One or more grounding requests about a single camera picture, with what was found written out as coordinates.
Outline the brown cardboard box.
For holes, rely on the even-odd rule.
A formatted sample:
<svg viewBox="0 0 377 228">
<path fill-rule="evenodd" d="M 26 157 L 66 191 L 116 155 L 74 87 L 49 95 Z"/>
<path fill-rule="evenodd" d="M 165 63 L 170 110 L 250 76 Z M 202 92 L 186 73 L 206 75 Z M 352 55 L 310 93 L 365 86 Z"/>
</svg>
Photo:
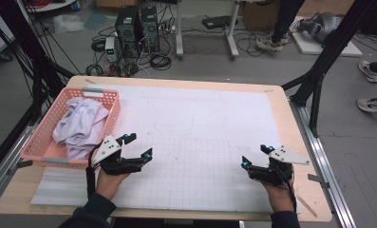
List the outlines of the brown cardboard box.
<svg viewBox="0 0 377 228">
<path fill-rule="evenodd" d="M 271 30 L 277 20 L 280 0 L 246 2 L 242 12 L 242 21 L 248 30 Z"/>
</svg>

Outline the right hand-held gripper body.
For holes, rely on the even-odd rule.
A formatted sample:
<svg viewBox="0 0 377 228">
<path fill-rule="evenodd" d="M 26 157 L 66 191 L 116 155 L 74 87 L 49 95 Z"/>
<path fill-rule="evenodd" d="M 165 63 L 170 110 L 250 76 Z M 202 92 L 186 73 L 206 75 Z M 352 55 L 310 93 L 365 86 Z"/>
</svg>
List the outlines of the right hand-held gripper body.
<svg viewBox="0 0 377 228">
<path fill-rule="evenodd" d="M 267 167 L 253 165 L 252 170 L 248 172 L 250 179 L 275 186 L 281 185 L 284 181 L 292 178 L 292 165 L 294 163 L 303 165 L 311 163 L 308 159 L 284 146 L 275 148 L 272 155 L 268 157 L 269 164 Z"/>
</svg>

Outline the grey bag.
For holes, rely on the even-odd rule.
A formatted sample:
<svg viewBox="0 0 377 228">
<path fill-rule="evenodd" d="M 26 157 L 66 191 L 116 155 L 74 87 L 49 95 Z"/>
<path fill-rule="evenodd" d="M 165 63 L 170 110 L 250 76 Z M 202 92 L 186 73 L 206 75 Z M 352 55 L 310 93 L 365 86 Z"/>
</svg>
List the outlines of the grey bag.
<svg viewBox="0 0 377 228">
<path fill-rule="evenodd" d="M 332 12 L 316 12 L 311 18 L 301 19 L 297 29 L 306 31 L 317 42 L 325 40 L 339 27 L 343 17 Z"/>
</svg>

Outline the person's right hand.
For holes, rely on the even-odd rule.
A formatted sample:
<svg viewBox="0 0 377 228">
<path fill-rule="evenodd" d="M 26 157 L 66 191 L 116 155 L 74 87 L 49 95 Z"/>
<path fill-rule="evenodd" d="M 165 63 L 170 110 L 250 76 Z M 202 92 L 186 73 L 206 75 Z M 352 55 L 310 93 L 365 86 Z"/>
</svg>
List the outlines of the person's right hand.
<svg viewBox="0 0 377 228">
<path fill-rule="evenodd" d="M 295 206 L 288 190 L 288 187 L 293 185 L 293 180 L 289 180 L 289 185 L 274 186 L 268 183 L 262 183 L 262 185 L 267 191 L 269 203 L 275 213 L 294 211 Z"/>
</svg>

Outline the white desk frame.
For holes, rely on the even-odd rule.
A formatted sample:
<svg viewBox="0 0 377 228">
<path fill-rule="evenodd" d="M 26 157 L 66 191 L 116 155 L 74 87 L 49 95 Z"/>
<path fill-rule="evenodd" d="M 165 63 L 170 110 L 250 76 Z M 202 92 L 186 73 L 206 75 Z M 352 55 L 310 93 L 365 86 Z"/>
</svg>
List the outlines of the white desk frame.
<svg viewBox="0 0 377 228">
<path fill-rule="evenodd" d="M 182 0 L 177 0 L 177 24 L 176 24 L 176 54 L 181 60 L 183 58 L 183 42 L 182 42 L 182 26 L 181 26 L 181 2 Z M 225 31 L 225 37 L 231 51 L 231 59 L 234 60 L 238 56 L 238 50 L 236 47 L 236 42 L 234 39 L 234 30 L 236 26 L 236 19 L 239 10 L 240 0 L 233 0 L 233 8 L 231 13 L 231 22 L 227 30 Z"/>
</svg>

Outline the grey metal bracket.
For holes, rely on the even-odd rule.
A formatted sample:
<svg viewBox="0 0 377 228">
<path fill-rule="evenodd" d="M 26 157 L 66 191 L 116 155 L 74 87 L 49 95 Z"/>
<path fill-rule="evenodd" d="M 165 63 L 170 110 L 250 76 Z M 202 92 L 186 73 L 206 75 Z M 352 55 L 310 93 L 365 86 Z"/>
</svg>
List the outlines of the grey metal bracket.
<svg viewBox="0 0 377 228">
<path fill-rule="evenodd" d="M 330 188 L 330 184 L 327 181 L 325 181 L 322 177 L 319 177 L 319 176 L 313 175 L 313 174 L 309 174 L 308 179 L 310 181 L 318 182 L 321 185 L 322 188 L 325 188 L 325 189 Z"/>
<path fill-rule="evenodd" d="M 12 176 L 16 173 L 16 171 L 18 169 L 21 169 L 21 168 L 24 168 L 24 167 L 28 167 L 28 166 L 32 166 L 33 165 L 33 161 L 19 161 L 18 163 L 15 164 L 14 167 L 8 169 L 7 171 L 7 174 L 9 176 Z"/>
</svg>

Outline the black metal stand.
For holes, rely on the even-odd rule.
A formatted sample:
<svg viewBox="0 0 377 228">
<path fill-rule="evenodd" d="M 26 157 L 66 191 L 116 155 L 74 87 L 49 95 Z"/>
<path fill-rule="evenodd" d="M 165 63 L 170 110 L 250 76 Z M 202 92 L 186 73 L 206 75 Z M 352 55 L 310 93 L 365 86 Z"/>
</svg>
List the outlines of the black metal stand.
<svg viewBox="0 0 377 228">
<path fill-rule="evenodd" d="M 311 101 L 310 127 L 317 134 L 322 84 L 330 68 L 348 45 L 356 31 L 377 8 L 377 0 L 354 0 L 343 18 L 338 29 L 332 34 L 312 67 L 303 75 L 282 86 L 289 90 L 298 86 L 290 101 L 299 106 L 306 106 L 309 97 Z"/>
<path fill-rule="evenodd" d="M 16 0 L 0 0 L 0 16 L 29 58 L 29 63 L 23 62 L 16 53 L 16 45 L 0 29 L 0 37 L 15 55 L 23 72 L 32 80 L 33 102 L 30 106 L 30 113 L 31 121 L 35 123 L 43 116 L 42 105 L 45 100 L 48 97 L 56 99 L 66 86 L 61 76 L 70 79 L 75 76 L 75 73 L 59 66 L 47 55 Z"/>
</svg>

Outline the lilac printed towel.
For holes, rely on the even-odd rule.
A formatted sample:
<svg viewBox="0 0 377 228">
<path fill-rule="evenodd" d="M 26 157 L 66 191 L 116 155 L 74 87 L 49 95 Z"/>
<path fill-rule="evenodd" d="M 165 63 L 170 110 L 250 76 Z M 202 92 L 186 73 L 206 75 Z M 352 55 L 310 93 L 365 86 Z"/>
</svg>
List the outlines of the lilac printed towel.
<svg viewBox="0 0 377 228">
<path fill-rule="evenodd" d="M 66 102 L 67 112 L 57 123 L 52 138 L 66 147 L 66 157 L 83 160 L 101 139 L 109 110 L 102 102 L 83 97 Z"/>
</svg>

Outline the white foam sheet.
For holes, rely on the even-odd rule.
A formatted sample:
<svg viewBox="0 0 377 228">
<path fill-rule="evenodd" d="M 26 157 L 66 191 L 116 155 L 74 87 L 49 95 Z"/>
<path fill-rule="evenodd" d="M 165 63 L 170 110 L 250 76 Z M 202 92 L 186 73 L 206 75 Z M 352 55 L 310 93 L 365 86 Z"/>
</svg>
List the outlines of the white foam sheet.
<svg viewBox="0 0 377 228">
<path fill-rule="evenodd" d="M 86 174 L 83 169 L 46 167 L 32 205 L 82 206 L 87 202 Z"/>
</svg>

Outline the grey power supply unit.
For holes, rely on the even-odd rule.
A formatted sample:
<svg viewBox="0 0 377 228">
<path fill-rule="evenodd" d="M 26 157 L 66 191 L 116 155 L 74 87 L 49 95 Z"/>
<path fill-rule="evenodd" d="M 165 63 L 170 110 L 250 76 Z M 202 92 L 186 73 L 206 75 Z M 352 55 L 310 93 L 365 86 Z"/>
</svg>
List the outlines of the grey power supply unit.
<svg viewBox="0 0 377 228">
<path fill-rule="evenodd" d="M 104 47 L 106 58 L 110 63 L 115 63 L 117 61 L 117 51 L 116 51 L 116 41 L 114 37 L 107 37 L 105 39 Z"/>
</svg>

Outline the black computer tower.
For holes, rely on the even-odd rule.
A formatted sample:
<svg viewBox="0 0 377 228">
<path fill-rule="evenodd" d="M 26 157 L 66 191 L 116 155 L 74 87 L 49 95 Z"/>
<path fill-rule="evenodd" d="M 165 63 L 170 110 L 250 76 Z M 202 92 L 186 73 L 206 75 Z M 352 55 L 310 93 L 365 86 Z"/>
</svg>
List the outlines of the black computer tower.
<svg viewBox="0 0 377 228">
<path fill-rule="evenodd" d="M 141 25 L 145 49 L 150 52 L 159 51 L 159 26 L 156 7 L 143 7 L 141 9 Z"/>
<path fill-rule="evenodd" d="M 141 19 L 137 6 L 121 6 L 115 28 L 124 57 L 138 58 L 139 41 L 142 38 Z"/>
</svg>

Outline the pink plastic basket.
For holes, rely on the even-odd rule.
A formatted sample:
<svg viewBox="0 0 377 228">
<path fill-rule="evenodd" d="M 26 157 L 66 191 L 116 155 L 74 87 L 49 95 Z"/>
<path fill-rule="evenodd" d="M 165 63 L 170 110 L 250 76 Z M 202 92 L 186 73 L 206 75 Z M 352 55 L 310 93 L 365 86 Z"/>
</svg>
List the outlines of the pink plastic basket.
<svg viewBox="0 0 377 228">
<path fill-rule="evenodd" d="M 57 145 L 52 138 L 54 128 L 67 112 L 66 103 L 75 98 L 92 99 L 101 103 L 109 111 L 100 133 L 98 143 L 107 134 L 111 134 L 121 111 L 119 92 L 113 89 L 93 87 L 65 87 L 62 89 L 52 106 L 48 109 L 42 121 L 23 146 L 20 157 L 39 165 L 85 169 L 88 160 L 69 160 L 64 144 Z"/>
</svg>

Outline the white grid mat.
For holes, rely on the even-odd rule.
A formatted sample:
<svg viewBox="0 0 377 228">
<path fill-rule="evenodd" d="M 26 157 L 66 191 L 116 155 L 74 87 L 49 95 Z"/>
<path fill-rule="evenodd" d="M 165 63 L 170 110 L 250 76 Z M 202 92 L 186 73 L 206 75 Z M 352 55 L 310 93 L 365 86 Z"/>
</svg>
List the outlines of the white grid mat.
<svg viewBox="0 0 377 228">
<path fill-rule="evenodd" d="M 114 201 L 124 209 L 268 213 L 268 195 L 241 166 L 269 161 L 260 147 L 281 144 L 266 94 L 119 85 L 113 134 L 137 138 L 122 149 L 153 159 L 125 180 Z"/>
</svg>

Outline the person's left hand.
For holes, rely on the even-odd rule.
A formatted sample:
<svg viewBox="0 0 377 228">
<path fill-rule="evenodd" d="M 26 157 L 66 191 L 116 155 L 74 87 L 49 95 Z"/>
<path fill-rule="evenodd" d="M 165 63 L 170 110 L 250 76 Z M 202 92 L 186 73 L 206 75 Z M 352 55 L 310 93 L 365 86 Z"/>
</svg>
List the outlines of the person's left hand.
<svg viewBox="0 0 377 228">
<path fill-rule="evenodd" d="M 96 192 L 108 200 L 112 200 L 118 192 L 122 182 L 128 177 L 128 174 L 113 176 L 106 174 L 103 169 L 100 170 Z"/>
</svg>

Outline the clear plastic bag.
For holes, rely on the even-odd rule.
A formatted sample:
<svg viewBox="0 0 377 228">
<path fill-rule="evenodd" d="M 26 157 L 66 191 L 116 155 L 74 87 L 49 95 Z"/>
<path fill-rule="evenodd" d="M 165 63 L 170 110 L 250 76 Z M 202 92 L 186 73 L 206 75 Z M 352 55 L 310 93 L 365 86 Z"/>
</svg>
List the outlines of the clear plastic bag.
<svg viewBox="0 0 377 228">
<path fill-rule="evenodd" d="M 53 18 L 56 33 L 77 32 L 85 28 L 85 24 L 77 15 L 58 15 Z"/>
</svg>

